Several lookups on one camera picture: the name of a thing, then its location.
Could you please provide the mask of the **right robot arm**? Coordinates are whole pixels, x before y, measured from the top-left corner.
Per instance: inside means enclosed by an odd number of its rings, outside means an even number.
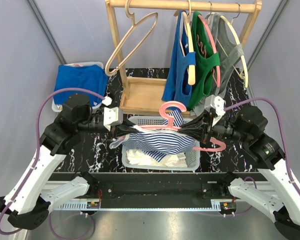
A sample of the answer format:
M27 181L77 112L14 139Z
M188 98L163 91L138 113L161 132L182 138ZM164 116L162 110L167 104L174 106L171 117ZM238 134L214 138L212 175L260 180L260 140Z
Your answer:
M229 139L242 144L245 159L273 187L277 198L250 186L237 174L228 172L217 181L215 189L222 198L239 198L266 215L276 229L288 240L300 240L300 184L291 180L287 170L288 158L279 144L264 130L268 120L256 106L243 106L233 121L212 124L213 114L204 111L185 123L179 133L203 142Z

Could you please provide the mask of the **blue white striped tank top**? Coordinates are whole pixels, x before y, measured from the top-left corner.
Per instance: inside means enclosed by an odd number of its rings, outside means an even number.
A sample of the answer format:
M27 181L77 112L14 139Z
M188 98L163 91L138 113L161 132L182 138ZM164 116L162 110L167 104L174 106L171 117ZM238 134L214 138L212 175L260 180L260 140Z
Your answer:
M196 140L185 134L168 129L149 130L127 120L128 129L132 133L115 138L110 144L110 149L120 145L128 150L140 150L151 158L160 162L167 155L177 155L191 151Z

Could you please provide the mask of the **wooden clothes rack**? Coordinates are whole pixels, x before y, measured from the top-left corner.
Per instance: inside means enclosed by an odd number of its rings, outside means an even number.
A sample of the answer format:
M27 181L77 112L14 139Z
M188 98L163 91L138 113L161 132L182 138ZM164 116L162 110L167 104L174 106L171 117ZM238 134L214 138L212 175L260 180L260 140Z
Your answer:
M125 63L132 57L137 49L143 44L146 38L154 30L159 14L157 10L174 10L184 17L186 31L190 32L190 13L192 11L219 11L222 13L243 13L247 18L240 34L240 40L245 44L262 9L262 1L256 0L251 4L238 3L211 3L191 2L177 0L107 0L105 2L108 21L112 34L114 51L105 65L105 73L111 77L119 72L123 85L123 93L120 101L120 108L125 114L137 114L142 116L156 116L160 106L164 103L161 95L164 93L164 78L130 77L126 74ZM119 35L119 28L116 19L116 8L124 8L126 17L131 19L131 27L123 37ZM145 36L124 57L122 47L132 32L149 18L154 22Z

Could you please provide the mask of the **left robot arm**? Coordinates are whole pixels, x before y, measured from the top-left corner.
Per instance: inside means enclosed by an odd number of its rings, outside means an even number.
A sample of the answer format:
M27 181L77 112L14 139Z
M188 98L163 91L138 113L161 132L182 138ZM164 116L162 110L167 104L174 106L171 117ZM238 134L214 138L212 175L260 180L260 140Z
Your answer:
M81 142L82 132L110 133L112 137L136 132L133 123L123 118L122 110L112 106L110 97L101 100L105 105L103 113L93 119L87 92L72 94L53 123L42 134L36 133L36 151L30 164L9 194L0 197L0 234L8 234L1 229L4 215L16 232L34 230L62 204L100 193L99 181L88 172L52 191L44 192L43 188L70 150Z

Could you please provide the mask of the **grey plastic laundry basket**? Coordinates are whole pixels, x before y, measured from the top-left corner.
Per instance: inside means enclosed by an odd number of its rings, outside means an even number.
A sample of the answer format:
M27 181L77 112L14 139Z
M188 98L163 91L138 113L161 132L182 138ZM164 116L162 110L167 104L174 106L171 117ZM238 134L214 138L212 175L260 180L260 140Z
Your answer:
M164 118L161 116L142 116L135 115L128 118L129 121L135 125L156 125L161 124L164 121ZM122 146L122 164L127 168L133 169L144 169L144 170L158 170L158 171L191 171L194 172L200 165L201 154L198 150L192 149L191 151L186 151L185 162L187 167L166 167L166 166L148 166L148 165L135 165L130 164L128 161L128 149L123 145Z

